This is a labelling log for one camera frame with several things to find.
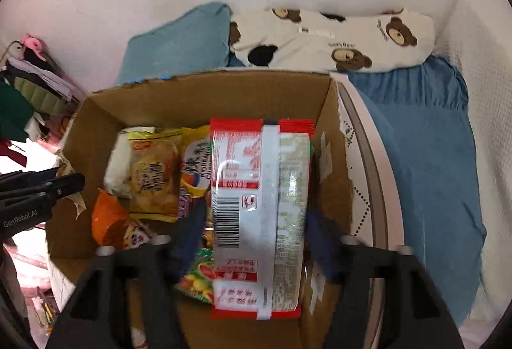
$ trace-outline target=blue blanket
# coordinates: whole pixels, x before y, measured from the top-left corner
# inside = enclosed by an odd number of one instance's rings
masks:
[[[410,177],[410,189],[397,177],[406,242],[421,243],[424,237],[424,252],[418,254],[424,253],[428,272],[460,325],[475,299],[486,234],[464,79],[438,56],[408,69],[348,76],[388,153],[391,147],[400,152],[400,162],[393,154],[390,162],[395,176],[405,171]],[[401,187],[412,194],[404,195]],[[417,224],[408,225],[416,218],[424,235]]]

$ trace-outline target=pillow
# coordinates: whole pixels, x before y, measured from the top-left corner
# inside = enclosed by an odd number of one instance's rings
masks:
[[[434,48],[432,18],[397,14],[343,17],[312,11],[242,11],[229,43],[246,66],[387,72],[423,63]]]
[[[200,5],[130,39],[116,85],[227,66],[229,6]]]

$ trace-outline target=yellow snack package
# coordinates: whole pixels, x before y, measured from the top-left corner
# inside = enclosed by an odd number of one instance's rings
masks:
[[[173,222],[178,218],[182,131],[132,132],[130,213]]]
[[[210,126],[182,128],[182,131],[179,218],[188,216],[193,208],[193,200],[204,196],[212,178]],[[206,194],[206,205],[208,213],[203,245],[212,248],[213,218],[209,192]]]

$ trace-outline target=green garment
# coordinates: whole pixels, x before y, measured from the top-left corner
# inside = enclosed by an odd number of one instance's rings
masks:
[[[32,105],[15,88],[0,81],[0,138],[25,142],[25,126],[34,114]]]

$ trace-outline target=clothing pile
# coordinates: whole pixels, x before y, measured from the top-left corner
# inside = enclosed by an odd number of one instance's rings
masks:
[[[20,43],[21,58],[0,69],[0,155],[26,166],[11,141],[29,138],[55,152],[84,94],[63,78],[42,41],[27,34]]]

